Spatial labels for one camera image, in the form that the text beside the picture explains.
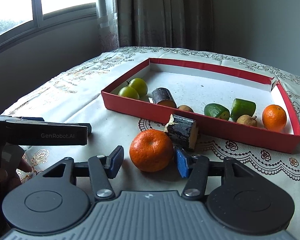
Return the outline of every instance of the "wall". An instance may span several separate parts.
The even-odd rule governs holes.
[[[218,53],[300,75],[300,0],[213,0]]]
[[[0,114],[52,77],[97,56],[97,22],[42,33],[0,53]]]

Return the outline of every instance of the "green vegetable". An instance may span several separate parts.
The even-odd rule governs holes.
[[[139,99],[138,92],[132,87],[121,88],[120,91],[119,91],[118,96],[125,97],[125,98],[133,98],[133,99],[136,99],[136,100]]]
[[[227,120],[227,121],[230,118],[229,110],[224,106],[215,103],[208,104],[205,106],[204,115]]]
[[[128,86],[134,88],[140,97],[143,97],[148,93],[147,83],[141,78],[132,79]]]
[[[236,122],[240,116],[245,114],[252,117],[255,111],[256,103],[236,98],[232,103],[230,117],[233,121]]]

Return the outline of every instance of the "tangerine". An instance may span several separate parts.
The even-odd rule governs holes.
[[[168,166],[173,158],[173,144],[162,131],[149,129],[139,133],[130,145],[130,158],[141,171],[155,172]]]
[[[281,106],[269,105],[263,110],[262,122],[266,129],[281,132],[287,124],[287,114]]]

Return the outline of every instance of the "table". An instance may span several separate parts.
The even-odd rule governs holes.
[[[163,130],[163,125],[107,110],[101,90],[113,80],[149,57],[191,60],[224,65],[269,77],[276,76],[287,91],[300,121],[300,77],[245,58],[188,49],[124,47],[106,52],[54,77],[30,94],[20,98],[2,114],[43,117],[50,122],[89,122],[92,136],[86,146],[31,147],[23,146],[24,159],[33,171],[18,171],[22,181],[35,176],[60,159],[71,156],[75,162],[87,161],[91,156],[108,155],[117,145],[125,149],[125,160],[111,184],[120,190],[178,190],[186,180],[181,179],[173,164],[157,173],[143,173],[129,158],[132,139],[143,130]],[[300,144],[291,154],[252,147],[233,141],[200,135],[196,152],[212,161],[233,157],[258,171],[286,190],[295,201],[295,214],[288,231],[300,240]],[[206,194],[220,185],[220,178],[208,179]],[[89,193],[87,179],[78,179],[78,186]]]

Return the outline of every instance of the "green tomato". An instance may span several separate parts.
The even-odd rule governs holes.
[[[119,91],[118,96],[125,97],[125,98],[133,98],[133,99],[136,99],[136,100],[139,99],[138,92],[132,87],[121,88],[120,91]]]
[[[143,97],[148,93],[147,83],[141,78],[132,79],[128,86],[134,88],[140,97]]]

